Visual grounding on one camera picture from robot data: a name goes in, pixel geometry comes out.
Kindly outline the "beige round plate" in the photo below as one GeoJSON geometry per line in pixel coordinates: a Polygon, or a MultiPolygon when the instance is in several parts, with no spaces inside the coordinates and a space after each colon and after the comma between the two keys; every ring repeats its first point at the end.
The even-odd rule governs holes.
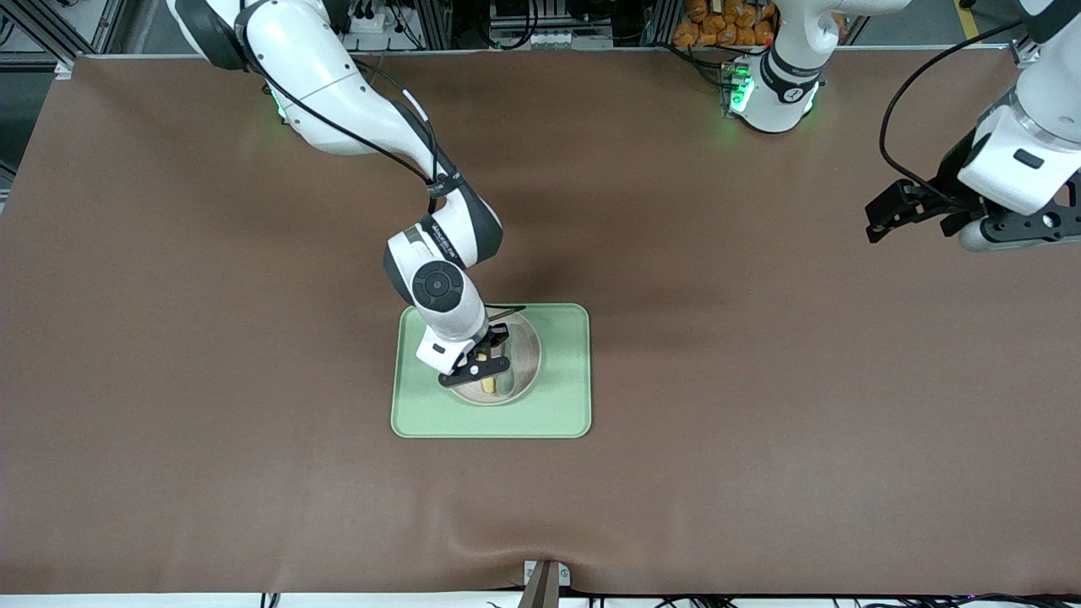
{"type": "MultiPolygon", "coordinates": [[[[459,386],[452,386],[453,393],[467,404],[473,405],[507,405],[513,404],[518,398],[524,397],[529,392],[530,386],[537,379],[538,373],[540,373],[540,362],[543,361],[543,349],[540,348],[540,338],[533,326],[524,316],[523,307],[510,307],[510,308],[494,308],[495,316],[492,319],[493,323],[507,323],[510,328],[510,339],[513,341],[513,345],[517,346],[517,354],[519,355],[521,371],[524,371],[524,392],[518,395],[516,398],[501,398],[497,393],[494,395],[486,395],[480,388],[478,382],[466,383],[459,386]]],[[[492,351],[494,357],[498,357],[498,351],[492,351]]]]}

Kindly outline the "grey-green plastic spoon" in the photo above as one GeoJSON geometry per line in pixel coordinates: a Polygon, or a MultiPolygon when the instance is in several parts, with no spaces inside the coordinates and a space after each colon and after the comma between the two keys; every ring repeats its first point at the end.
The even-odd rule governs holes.
{"type": "Polygon", "coordinates": [[[516,398],[524,392],[524,371],[521,371],[520,357],[517,354],[517,346],[511,339],[507,339],[498,347],[498,355],[506,359],[506,368],[495,376],[495,388],[501,398],[516,398]]]}

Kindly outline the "light green rectangular tray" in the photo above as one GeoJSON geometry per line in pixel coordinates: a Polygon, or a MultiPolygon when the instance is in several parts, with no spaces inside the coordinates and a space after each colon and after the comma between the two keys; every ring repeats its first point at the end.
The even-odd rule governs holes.
{"type": "Polygon", "coordinates": [[[591,425],[589,316],[579,304],[530,303],[524,316],[543,349],[540,373],[513,404],[473,405],[437,381],[418,361],[424,323],[408,307],[400,317],[390,405],[391,427],[405,438],[568,439],[591,425]]]}

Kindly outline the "brown table mat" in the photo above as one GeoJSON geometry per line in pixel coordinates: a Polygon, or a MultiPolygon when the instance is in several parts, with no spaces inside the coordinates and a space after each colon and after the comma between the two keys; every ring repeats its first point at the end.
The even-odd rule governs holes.
{"type": "Polygon", "coordinates": [[[390,424],[421,181],[262,81],[84,58],[0,213],[0,593],[1081,594],[1081,244],[868,243],[918,51],[761,135],[667,52],[389,57],[502,220],[490,301],[591,326],[572,440],[390,424]]]}

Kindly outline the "orange snack bag pile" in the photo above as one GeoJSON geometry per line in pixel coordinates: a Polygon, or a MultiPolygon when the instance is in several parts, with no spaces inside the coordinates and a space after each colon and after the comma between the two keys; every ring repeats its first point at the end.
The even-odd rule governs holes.
{"type": "Polygon", "coordinates": [[[673,47],[769,47],[780,24],[771,0],[686,0],[673,47]]]}

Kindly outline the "white power strip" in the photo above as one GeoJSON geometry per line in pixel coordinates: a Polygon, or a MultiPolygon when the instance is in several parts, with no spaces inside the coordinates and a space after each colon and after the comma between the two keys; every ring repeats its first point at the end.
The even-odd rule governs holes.
{"type": "Polygon", "coordinates": [[[395,19],[382,3],[357,3],[349,12],[349,34],[383,35],[393,28],[395,19]]]}

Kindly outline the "brown metal mount bar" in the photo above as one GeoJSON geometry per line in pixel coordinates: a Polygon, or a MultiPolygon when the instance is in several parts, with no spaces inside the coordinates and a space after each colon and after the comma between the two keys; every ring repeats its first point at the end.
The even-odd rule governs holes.
{"type": "Polygon", "coordinates": [[[525,561],[524,592],[517,608],[559,608],[563,571],[560,561],[525,561]]]}

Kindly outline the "aluminium frame post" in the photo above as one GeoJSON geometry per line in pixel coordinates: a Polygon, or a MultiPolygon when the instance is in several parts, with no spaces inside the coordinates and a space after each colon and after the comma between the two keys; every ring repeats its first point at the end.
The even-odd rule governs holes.
{"type": "Polygon", "coordinates": [[[416,0],[416,10],[426,49],[451,50],[453,0],[416,0]]]}

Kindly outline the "aluminium frame strut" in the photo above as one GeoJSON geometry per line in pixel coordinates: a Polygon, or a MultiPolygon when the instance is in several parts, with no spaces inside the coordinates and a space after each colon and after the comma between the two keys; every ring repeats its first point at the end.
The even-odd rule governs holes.
{"type": "Polygon", "coordinates": [[[111,50],[132,0],[0,0],[0,72],[69,72],[111,50]]]}

